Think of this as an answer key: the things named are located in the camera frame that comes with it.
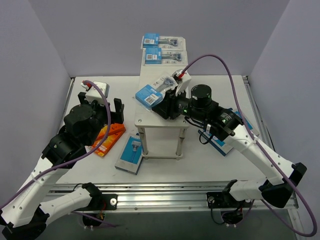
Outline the clear blue-card razor blister pack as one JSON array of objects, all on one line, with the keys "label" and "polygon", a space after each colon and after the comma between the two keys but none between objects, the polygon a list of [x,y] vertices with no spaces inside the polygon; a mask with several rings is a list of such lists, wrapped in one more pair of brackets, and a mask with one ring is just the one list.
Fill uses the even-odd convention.
[{"label": "clear blue-card razor blister pack", "polygon": [[166,93],[175,90],[177,86],[177,81],[168,72],[142,73],[133,99],[136,104],[151,112],[153,107],[164,100]]}]

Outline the Gillette SkinGuard blister pack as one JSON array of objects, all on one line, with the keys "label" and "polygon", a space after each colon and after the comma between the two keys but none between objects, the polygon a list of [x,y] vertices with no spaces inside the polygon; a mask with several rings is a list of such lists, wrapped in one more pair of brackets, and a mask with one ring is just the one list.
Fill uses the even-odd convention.
[{"label": "Gillette SkinGuard blister pack", "polygon": [[186,51],[165,50],[158,48],[146,48],[142,57],[142,65],[156,66],[186,66],[188,56]]}]

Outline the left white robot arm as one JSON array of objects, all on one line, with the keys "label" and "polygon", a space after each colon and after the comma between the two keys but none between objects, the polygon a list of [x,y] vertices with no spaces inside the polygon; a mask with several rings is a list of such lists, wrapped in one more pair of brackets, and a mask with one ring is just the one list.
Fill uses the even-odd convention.
[{"label": "left white robot arm", "polygon": [[78,94],[64,124],[42,151],[36,167],[19,189],[19,195],[0,209],[0,224],[7,240],[35,240],[58,218],[75,210],[101,210],[107,206],[102,192],[93,183],[51,201],[43,201],[56,182],[74,165],[75,159],[87,156],[101,129],[108,123],[124,122],[124,104],[114,98],[115,110],[107,112],[103,103],[88,101]]}]

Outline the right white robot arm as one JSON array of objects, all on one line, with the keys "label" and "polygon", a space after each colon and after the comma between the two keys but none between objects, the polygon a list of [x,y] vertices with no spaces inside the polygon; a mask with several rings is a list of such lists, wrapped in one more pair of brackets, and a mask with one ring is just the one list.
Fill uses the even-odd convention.
[{"label": "right white robot arm", "polygon": [[245,200],[264,200],[276,208],[284,208],[307,168],[278,155],[246,129],[244,119],[212,100],[208,85],[198,84],[191,97],[168,90],[164,99],[152,107],[163,119],[174,120],[183,115],[199,124],[207,134],[216,137],[245,156],[265,176],[259,180],[231,180],[222,191],[223,203],[234,206]]}]

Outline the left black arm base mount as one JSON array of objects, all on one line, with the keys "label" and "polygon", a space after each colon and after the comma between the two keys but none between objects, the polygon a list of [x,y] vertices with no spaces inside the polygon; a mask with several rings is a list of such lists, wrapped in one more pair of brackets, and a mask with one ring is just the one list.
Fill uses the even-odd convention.
[{"label": "left black arm base mount", "polygon": [[117,194],[102,194],[99,196],[94,196],[88,208],[91,211],[114,211],[117,209],[118,205],[118,195]]}]

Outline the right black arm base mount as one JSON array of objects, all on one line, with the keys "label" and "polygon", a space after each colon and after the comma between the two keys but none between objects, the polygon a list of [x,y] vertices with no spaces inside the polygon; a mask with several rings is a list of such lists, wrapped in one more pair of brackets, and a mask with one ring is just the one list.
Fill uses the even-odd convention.
[{"label": "right black arm base mount", "polygon": [[249,208],[251,202],[245,200],[236,201],[230,196],[225,196],[220,191],[207,192],[207,205],[208,208],[212,209],[237,209],[237,208]]}]

